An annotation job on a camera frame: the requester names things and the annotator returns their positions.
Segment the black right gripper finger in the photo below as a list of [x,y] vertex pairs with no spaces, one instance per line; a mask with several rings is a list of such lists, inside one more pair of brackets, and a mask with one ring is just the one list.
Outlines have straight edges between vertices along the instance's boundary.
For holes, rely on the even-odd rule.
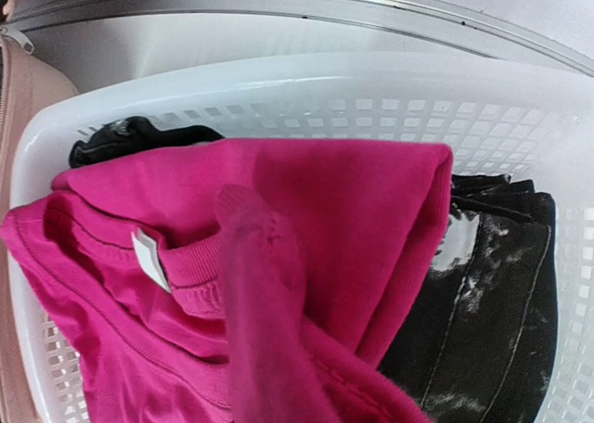
[[245,186],[224,186],[218,202],[235,421],[333,421],[333,406],[301,339],[306,275],[289,221]]

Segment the magenta red cloth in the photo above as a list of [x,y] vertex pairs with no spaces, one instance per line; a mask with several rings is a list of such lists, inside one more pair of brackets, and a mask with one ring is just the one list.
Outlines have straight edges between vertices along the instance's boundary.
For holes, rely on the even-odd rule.
[[331,422],[423,422],[379,364],[448,223],[444,144],[223,139],[69,170],[11,210],[6,247],[79,353],[94,422],[237,422],[219,283],[218,195],[245,186],[290,223],[301,339]]

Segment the black white splattered jeans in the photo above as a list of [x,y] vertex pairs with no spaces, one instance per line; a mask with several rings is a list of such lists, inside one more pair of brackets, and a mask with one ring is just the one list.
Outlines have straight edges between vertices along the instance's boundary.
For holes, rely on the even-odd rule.
[[[75,146],[71,170],[191,146],[149,124],[105,128]],[[535,417],[556,345],[553,238],[553,200],[530,182],[451,173],[446,231],[378,367],[426,420]]]

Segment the white perforated plastic basket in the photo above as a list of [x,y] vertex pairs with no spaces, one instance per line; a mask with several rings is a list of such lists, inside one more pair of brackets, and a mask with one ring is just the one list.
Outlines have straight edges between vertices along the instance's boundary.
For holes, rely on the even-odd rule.
[[564,70],[423,53],[320,53],[169,71],[43,109],[23,132],[9,203],[46,196],[72,144],[144,116],[228,137],[442,142],[457,174],[530,179],[557,207],[558,348],[540,422],[593,418],[593,80]]

